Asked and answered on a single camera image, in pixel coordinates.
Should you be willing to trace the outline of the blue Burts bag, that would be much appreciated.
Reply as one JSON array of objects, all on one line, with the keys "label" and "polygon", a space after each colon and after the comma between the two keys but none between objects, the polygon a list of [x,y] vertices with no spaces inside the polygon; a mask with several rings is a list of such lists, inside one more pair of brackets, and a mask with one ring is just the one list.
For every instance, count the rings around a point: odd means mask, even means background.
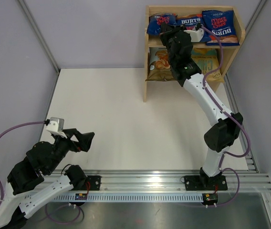
[{"label": "blue Burts bag", "polygon": [[157,36],[161,31],[161,24],[177,24],[177,15],[175,13],[157,13],[149,17],[147,34]]},{"label": "blue Burts bag", "polygon": [[205,10],[202,11],[202,19],[204,26],[213,35],[208,33],[210,41],[207,45],[218,45],[218,41],[215,38],[218,37],[222,46],[237,46],[239,41],[237,38],[236,30],[233,23],[233,10],[219,11],[219,10]]},{"label": "blue Burts bag", "polygon": [[[180,17],[177,18],[177,25],[183,25],[183,26],[188,26],[191,27],[191,29],[197,24],[201,23],[202,26],[204,24],[203,18],[201,14],[197,15],[189,15],[187,17]],[[209,34],[204,30],[204,36],[201,40],[201,42],[209,42],[211,41],[211,38],[209,37]]]}]

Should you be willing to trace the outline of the light blue cassava chips bag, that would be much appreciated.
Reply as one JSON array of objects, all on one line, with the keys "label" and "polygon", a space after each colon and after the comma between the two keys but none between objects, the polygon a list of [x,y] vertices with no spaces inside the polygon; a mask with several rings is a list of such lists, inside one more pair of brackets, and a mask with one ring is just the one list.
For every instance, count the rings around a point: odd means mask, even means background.
[{"label": "light blue cassava chips bag", "polygon": [[146,81],[172,81],[174,80],[170,64],[168,62],[168,53],[166,48],[149,48],[148,74]]}]

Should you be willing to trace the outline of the yellow kettle chips bag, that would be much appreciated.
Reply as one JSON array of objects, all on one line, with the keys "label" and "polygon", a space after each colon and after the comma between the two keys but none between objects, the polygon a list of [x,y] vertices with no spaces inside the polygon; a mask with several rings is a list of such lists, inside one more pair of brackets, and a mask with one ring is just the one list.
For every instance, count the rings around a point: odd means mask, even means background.
[{"label": "yellow kettle chips bag", "polygon": [[[207,73],[219,67],[218,55],[215,49],[193,48],[191,57],[193,61],[197,64],[197,66],[201,69],[203,75],[206,75]],[[209,83],[224,83],[224,79],[222,77],[220,69],[210,73],[207,76],[206,81]]]}]

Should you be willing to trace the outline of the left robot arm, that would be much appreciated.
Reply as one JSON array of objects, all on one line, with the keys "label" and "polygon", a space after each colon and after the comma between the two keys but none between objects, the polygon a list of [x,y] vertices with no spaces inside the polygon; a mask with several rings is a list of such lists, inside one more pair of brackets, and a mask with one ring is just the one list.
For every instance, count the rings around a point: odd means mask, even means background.
[{"label": "left robot arm", "polygon": [[20,229],[40,208],[55,197],[69,190],[82,189],[87,176],[79,165],[71,165],[53,183],[29,200],[25,197],[49,176],[72,152],[88,152],[95,133],[80,133],[77,129],[65,129],[61,134],[52,135],[54,143],[40,141],[26,153],[7,177],[5,188],[0,195],[0,229]]}]

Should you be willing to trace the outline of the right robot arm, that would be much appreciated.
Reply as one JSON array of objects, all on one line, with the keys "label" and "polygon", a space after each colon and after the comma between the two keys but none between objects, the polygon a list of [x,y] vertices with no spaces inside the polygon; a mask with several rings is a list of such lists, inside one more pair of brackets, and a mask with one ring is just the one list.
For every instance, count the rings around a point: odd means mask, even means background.
[{"label": "right robot arm", "polygon": [[205,75],[193,61],[193,42],[206,28],[200,23],[193,30],[184,26],[161,24],[160,40],[167,49],[168,62],[174,79],[187,90],[204,111],[211,128],[204,134],[208,147],[204,165],[198,175],[184,176],[187,191],[227,190],[222,163],[224,156],[240,134],[243,117],[233,113],[216,96]]}]

